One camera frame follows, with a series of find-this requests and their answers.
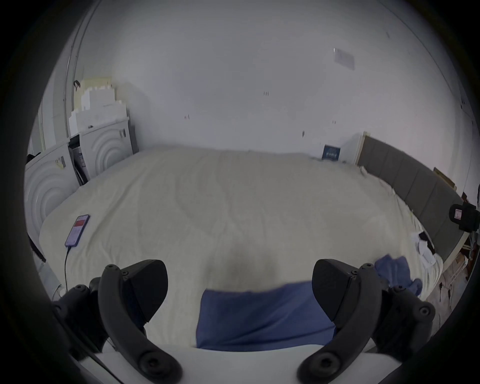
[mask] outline smartphone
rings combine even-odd
[[[80,240],[80,236],[84,231],[85,226],[87,225],[88,219],[90,215],[82,215],[78,216],[75,220],[75,224],[73,225],[70,233],[68,234],[67,241],[65,242],[65,247],[76,247],[78,244],[78,240]]]

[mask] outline paper notice on wall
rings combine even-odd
[[[333,48],[333,52],[335,54],[336,63],[343,65],[344,67],[347,67],[352,71],[355,69],[355,58],[353,57],[353,55],[338,48]]]

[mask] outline white cabinet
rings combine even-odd
[[[43,221],[79,187],[67,142],[49,148],[26,164],[25,221],[28,235],[39,250]]]
[[[80,132],[80,148],[88,178],[131,156],[128,118]]]

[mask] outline white bedsheet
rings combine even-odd
[[[422,266],[410,239],[421,225],[390,186],[306,155],[160,148],[118,163],[43,224],[40,244],[61,282],[65,239],[85,214],[69,287],[88,285],[110,263],[163,260],[168,294],[146,326],[156,344],[195,346],[207,288],[261,291],[310,280],[321,258],[360,266],[389,253],[407,258],[425,298],[442,268],[441,260]]]

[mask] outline circular ridged pattern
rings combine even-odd
[[[105,131],[99,135],[92,145],[92,150],[95,153],[97,175],[129,155],[125,150],[125,143],[116,129]]]
[[[55,162],[48,161],[35,167],[24,186],[29,232],[33,231],[38,238],[45,218],[77,188],[78,185],[68,177],[67,169],[59,168]]]

